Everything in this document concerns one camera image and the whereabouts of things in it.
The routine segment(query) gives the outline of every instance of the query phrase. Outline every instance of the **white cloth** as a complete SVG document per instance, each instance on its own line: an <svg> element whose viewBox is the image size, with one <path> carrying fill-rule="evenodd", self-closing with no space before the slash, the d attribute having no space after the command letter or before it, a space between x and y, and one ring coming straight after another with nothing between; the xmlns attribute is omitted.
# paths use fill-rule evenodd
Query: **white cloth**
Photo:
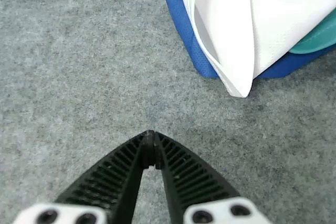
<svg viewBox="0 0 336 224"><path fill-rule="evenodd" d="M183 0L196 39L228 92L253 78L336 8L336 0Z"/></svg>

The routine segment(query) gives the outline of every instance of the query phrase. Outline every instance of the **blue fabric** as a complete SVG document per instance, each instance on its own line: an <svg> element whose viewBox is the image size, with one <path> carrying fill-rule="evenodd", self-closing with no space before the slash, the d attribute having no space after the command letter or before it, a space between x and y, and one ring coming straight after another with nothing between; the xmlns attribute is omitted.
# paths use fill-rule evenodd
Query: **blue fabric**
<svg viewBox="0 0 336 224"><path fill-rule="evenodd" d="M190 55L195 69L204 77L218 77L216 71L199 47L188 18L188 14L184 8L183 0L166 0L166 2L176 30L183 40L184 46ZM284 77L333 48L336 48L336 44L310 54L298 55L289 52L261 73L258 78Z"/></svg>

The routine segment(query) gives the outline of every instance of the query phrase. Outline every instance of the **gray carpet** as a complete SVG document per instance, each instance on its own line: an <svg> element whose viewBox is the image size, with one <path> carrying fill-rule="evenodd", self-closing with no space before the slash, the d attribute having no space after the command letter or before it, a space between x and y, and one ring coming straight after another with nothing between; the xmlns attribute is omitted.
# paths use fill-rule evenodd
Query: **gray carpet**
<svg viewBox="0 0 336 224"><path fill-rule="evenodd" d="M335 57L237 99L194 70L165 0L0 0L0 222L154 129L274 223L335 223ZM169 223L163 195L146 171L134 223Z"/></svg>

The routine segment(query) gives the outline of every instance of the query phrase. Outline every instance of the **screw hole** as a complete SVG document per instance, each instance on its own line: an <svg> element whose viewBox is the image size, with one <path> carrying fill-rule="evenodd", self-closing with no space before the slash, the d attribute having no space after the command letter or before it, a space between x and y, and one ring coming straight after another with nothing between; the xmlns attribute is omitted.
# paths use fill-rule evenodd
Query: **screw hole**
<svg viewBox="0 0 336 224"><path fill-rule="evenodd" d="M241 206L241 205L235 205L233 207L231 207L231 213L234 216L246 216L246 215L250 215L251 212L250 210L248 210L248 208Z"/></svg>
<svg viewBox="0 0 336 224"><path fill-rule="evenodd" d="M49 209L40 214L37 218L37 224L52 224L57 218L57 212Z"/></svg>
<svg viewBox="0 0 336 224"><path fill-rule="evenodd" d="M78 217L76 224L95 224L97 218L93 214L83 214Z"/></svg>
<svg viewBox="0 0 336 224"><path fill-rule="evenodd" d="M212 221L212 215L206 211L197 211L193 214L194 223L210 223Z"/></svg>

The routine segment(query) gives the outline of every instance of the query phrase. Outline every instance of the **stacked cloths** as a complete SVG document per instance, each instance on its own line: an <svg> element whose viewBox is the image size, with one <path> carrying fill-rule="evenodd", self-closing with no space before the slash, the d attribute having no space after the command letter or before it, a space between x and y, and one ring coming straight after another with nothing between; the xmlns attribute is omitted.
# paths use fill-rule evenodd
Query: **stacked cloths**
<svg viewBox="0 0 336 224"><path fill-rule="evenodd" d="M166 2L196 70L236 97L336 48L336 0Z"/></svg>

